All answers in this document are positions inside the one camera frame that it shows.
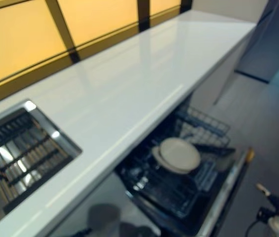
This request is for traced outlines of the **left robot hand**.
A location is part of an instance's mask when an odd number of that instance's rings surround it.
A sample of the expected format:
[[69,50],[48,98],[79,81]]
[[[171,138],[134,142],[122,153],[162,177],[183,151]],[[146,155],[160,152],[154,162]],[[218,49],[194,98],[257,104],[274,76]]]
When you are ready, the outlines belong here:
[[135,226],[132,223],[121,222],[119,225],[120,237],[157,237],[158,235],[148,226]]

